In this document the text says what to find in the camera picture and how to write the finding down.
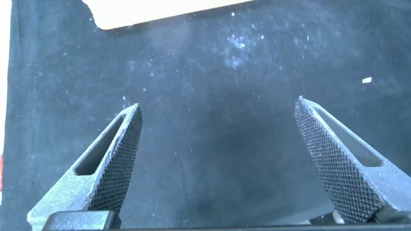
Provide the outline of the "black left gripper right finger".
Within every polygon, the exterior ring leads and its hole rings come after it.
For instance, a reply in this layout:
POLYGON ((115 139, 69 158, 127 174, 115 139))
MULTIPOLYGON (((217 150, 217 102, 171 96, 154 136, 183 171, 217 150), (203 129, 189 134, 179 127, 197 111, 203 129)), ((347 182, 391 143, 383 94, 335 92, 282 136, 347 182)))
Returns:
POLYGON ((320 180, 346 223, 410 223, 410 177, 319 104, 294 118, 320 180))

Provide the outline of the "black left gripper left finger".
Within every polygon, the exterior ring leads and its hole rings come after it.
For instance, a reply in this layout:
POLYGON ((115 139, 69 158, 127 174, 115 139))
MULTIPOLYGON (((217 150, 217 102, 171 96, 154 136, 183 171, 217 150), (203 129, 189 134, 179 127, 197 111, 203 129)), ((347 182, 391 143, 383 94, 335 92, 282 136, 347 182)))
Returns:
POLYGON ((136 103, 123 109, 55 185, 29 211, 27 221, 41 230, 56 212, 120 212, 130 185, 143 117, 136 103))

